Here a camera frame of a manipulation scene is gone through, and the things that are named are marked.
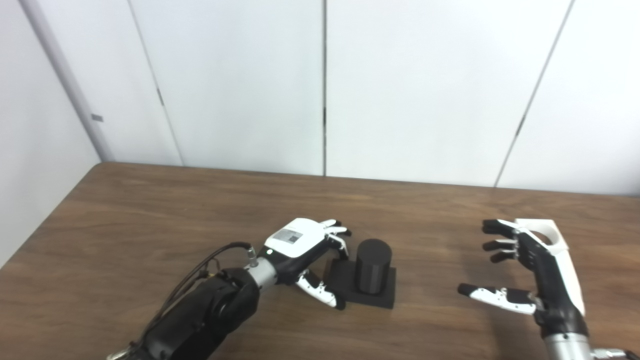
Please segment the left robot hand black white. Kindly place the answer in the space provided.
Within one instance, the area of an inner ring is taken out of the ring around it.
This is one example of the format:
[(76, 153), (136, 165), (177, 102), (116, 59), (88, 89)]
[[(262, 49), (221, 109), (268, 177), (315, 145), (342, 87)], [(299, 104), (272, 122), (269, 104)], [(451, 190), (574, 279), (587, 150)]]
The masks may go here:
[(250, 272), (261, 290), (270, 285), (296, 285), (320, 303), (344, 310), (345, 300), (328, 290), (310, 266), (331, 250), (338, 253), (339, 260), (348, 260), (344, 237), (351, 235), (337, 219), (293, 219), (265, 240), (257, 255), (258, 264)]

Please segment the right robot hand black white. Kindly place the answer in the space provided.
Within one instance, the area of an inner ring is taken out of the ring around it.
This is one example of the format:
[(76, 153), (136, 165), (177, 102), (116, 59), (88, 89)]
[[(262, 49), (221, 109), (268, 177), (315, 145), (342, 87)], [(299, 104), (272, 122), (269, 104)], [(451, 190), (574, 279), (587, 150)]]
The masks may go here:
[(462, 296), (509, 312), (534, 317), (543, 338), (558, 334), (589, 336), (585, 302), (569, 246), (553, 219), (485, 219), (482, 232), (499, 239), (484, 243), (490, 262), (516, 260), (535, 278), (536, 294), (514, 288), (461, 283)]

